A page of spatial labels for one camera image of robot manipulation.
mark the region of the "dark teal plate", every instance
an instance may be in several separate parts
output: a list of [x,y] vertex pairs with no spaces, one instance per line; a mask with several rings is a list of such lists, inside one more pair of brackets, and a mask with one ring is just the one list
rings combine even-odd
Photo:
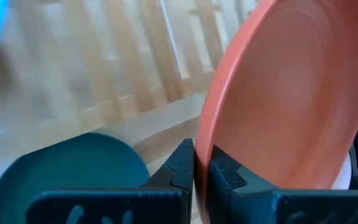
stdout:
[[0,223],[24,224],[25,211],[42,192],[139,187],[146,166],[127,144],[88,133],[16,160],[0,178]]

